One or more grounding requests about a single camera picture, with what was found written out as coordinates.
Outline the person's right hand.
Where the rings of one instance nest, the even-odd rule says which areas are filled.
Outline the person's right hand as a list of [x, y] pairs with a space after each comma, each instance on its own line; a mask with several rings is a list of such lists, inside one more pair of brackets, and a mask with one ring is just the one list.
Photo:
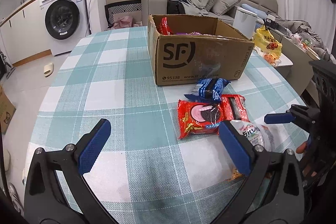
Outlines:
[[313, 180], [318, 175], [318, 145], [318, 140], [308, 139], [296, 149], [302, 155], [299, 168], [305, 180]]

